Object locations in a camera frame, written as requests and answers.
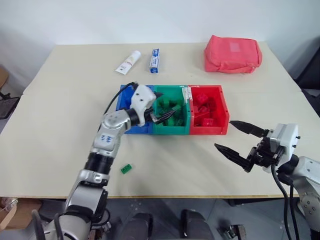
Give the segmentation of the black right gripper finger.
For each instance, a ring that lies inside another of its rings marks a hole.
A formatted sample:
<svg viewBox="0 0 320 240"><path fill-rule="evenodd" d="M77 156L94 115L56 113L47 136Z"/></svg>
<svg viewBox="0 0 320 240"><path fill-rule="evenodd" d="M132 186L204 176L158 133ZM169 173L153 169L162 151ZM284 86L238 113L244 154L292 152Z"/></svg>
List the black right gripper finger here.
<svg viewBox="0 0 320 240"><path fill-rule="evenodd" d="M253 164L250 162L250 160L240 156L238 152L232 150L229 147L226 147L217 143L215 143L214 146L228 160L242 167L245 172L249 173L252 170Z"/></svg>
<svg viewBox="0 0 320 240"><path fill-rule="evenodd" d="M258 138L263 138L268 135L269 130L260 128L256 125L253 125L248 122L239 121L239 120L231 120L229 122L231 125L233 125L236 129L239 131L246 133L248 135L254 135Z"/></svg>

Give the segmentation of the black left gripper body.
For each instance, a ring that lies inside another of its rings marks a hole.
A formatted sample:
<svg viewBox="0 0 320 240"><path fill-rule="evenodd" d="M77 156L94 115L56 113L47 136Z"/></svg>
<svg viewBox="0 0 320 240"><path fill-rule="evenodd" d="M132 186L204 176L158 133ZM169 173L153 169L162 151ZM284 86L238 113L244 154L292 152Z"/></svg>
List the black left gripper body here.
<svg viewBox="0 0 320 240"><path fill-rule="evenodd" d="M144 120L146 123L154 123L156 121L156 117L154 114L153 107L147 108L144 112Z"/></svg>

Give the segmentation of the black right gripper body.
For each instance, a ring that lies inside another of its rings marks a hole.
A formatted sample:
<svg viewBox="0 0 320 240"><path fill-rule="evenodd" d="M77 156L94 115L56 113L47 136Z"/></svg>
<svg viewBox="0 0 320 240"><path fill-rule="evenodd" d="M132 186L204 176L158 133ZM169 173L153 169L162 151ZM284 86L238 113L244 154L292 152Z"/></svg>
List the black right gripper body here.
<svg viewBox="0 0 320 240"><path fill-rule="evenodd" d="M268 168L271 165L277 166L281 157L284 154L284 147L277 146L272 150L270 139L264 137L256 147L253 147L247 156L249 166L252 168L254 165Z"/></svg>

